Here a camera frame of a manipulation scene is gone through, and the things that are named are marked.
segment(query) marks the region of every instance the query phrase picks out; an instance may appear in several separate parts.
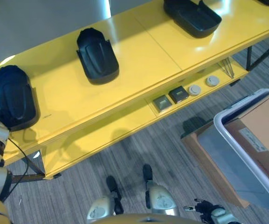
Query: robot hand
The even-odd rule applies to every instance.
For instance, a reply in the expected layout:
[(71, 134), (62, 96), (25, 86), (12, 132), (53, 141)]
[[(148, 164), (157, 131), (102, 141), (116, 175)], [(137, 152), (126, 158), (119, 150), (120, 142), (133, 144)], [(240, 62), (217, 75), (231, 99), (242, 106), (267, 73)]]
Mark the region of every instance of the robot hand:
[(185, 206), (185, 211), (196, 211), (201, 213), (201, 221), (208, 224), (240, 224), (238, 220), (221, 205), (196, 198), (196, 206)]

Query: black cable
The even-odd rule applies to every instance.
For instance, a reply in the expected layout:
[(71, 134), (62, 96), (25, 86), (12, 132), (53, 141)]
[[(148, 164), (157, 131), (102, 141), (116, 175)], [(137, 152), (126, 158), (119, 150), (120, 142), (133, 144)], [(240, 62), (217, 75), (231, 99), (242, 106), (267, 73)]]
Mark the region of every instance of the black cable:
[(26, 161), (27, 161), (27, 168), (26, 171), (23, 173), (23, 175), (21, 176), (21, 178), (18, 180), (18, 182), (14, 185), (14, 187), (9, 191), (9, 193), (7, 194), (7, 196), (5, 197), (5, 199), (3, 200), (3, 202), (10, 196), (10, 194), (12, 193), (12, 191), (16, 188), (17, 184), (19, 184), (19, 182), (23, 179), (23, 177), (26, 175), (27, 171), (28, 171), (28, 157), (27, 155), (22, 151), (22, 149), (15, 143), (13, 142), (11, 139), (9, 139), (10, 142), (12, 142), (21, 152), (22, 154), (25, 156)]

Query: label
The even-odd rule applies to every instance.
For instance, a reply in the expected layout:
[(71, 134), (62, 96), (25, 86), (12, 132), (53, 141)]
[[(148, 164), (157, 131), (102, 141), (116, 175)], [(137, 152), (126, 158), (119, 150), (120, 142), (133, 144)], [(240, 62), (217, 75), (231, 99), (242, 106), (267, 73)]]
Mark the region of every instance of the label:
[(243, 128), (239, 130), (239, 132), (258, 153), (268, 151), (268, 149), (261, 143), (260, 140), (258, 140), (254, 134), (252, 134), (248, 128)]

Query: cardboard box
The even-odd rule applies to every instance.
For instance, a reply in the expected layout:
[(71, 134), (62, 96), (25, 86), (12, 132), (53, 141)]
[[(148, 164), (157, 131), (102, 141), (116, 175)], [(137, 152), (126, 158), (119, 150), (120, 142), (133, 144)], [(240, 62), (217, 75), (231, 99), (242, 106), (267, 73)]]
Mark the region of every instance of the cardboard box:
[(213, 122), (210, 122), (203, 127), (196, 130), (194, 133), (182, 138), (184, 146), (194, 155), (196, 160), (199, 162), (199, 166), (206, 173), (212, 184), (220, 192), (221, 196), (228, 202), (246, 208), (249, 206), (249, 202), (239, 198), (235, 192), (233, 186), (226, 179), (224, 174), (220, 171), (217, 165), (214, 163), (210, 155), (198, 142), (198, 135), (203, 133)]
[(225, 128), (269, 177), (269, 96)]

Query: white round knob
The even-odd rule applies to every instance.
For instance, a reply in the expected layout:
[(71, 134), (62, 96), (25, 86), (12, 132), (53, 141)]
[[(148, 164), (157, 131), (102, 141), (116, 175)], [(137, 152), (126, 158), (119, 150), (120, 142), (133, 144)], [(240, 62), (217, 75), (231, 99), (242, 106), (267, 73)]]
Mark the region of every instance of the white round knob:
[(188, 88), (188, 92), (191, 96), (197, 96), (200, 94), (201, 88), (198, 85), (191, 85)]
[(219, 84), (219, 78), (216, 76), (209, 76), (206, 79), (206, 84), (211, 87), (217, 86)]

